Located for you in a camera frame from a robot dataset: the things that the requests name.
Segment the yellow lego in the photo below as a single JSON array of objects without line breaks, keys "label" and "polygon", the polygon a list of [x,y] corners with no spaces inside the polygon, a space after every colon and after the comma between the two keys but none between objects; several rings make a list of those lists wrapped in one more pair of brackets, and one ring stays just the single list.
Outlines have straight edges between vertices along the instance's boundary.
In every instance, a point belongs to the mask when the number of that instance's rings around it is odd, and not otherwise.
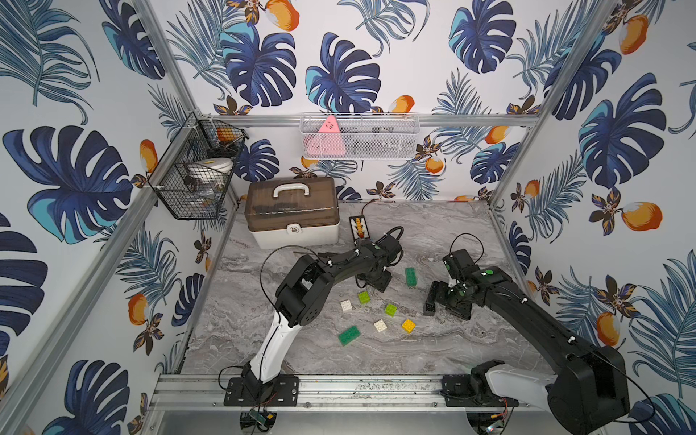
[{"label": "yellow lego", "polygon": [[406,331],[408,334],[411,334],[413,332],[413,330],[415,329],[415,327],[416,327],[416,324],[411,319],[406,319],[402,323],[402,329],[404,331]]}]

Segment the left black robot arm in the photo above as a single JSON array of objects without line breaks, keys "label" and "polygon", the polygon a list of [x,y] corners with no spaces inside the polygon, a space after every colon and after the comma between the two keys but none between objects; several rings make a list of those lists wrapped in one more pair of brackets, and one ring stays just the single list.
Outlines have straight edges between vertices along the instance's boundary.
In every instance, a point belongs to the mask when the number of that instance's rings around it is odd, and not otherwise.
[{"label": "left black robot arm", "polygon": [[243,366],[241,379],[254,398],[264,401],[279,377],[282,362],[298,333],[322,312],[334,285],[356,278],[379,292],[392,280],[390,268],[402,258],[404,228],[391,228],[377,241],[366,239],[330,259],[300,257],[275,292],[272,326],[257,354]]}]

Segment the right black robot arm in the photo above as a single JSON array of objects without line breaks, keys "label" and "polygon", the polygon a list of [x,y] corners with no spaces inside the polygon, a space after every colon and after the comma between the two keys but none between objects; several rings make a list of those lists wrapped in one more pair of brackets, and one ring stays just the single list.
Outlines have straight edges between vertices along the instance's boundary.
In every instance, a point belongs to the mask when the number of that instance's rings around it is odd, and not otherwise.
[{"label": "right black robot arm", "polygon": [[474,306],[513,326],[543,356],[553,373],[520,370],[502,360],[483,362],[466,375],[446,375],[440,394],[449,407],[526,403],[551,413],[571,434],[589,434],[630,411],[625,360],[573,333],[529,299],[497,266],[482,268],[468,250],[449,248],[442,262],[449,281],[431,284],[429,302],[462,321]]}]

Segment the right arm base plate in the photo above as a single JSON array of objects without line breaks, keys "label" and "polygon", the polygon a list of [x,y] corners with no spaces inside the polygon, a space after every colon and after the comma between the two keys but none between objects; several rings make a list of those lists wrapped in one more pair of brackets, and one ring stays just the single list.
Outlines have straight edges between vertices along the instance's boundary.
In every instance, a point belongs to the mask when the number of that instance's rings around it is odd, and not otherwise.
[{"label": "right arm base plate", "polygon": [[519,401],[498,396],[489,388],[485,377],[480,375],[445,375],[442,378],[440,396],[447,407],[517,407]]}]

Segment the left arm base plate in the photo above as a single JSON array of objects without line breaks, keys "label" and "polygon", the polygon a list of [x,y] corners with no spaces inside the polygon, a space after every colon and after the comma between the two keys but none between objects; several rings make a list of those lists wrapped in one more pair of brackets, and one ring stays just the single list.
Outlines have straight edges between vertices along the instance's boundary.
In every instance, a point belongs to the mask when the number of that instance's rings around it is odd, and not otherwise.
[{"label": "left arm base plate", "polygon": [[234,377],[228,381],[223,404],[225,407],[295,407],[300,379],[281,374],[274,380],[261,384],[252,373],[247,377]]}]

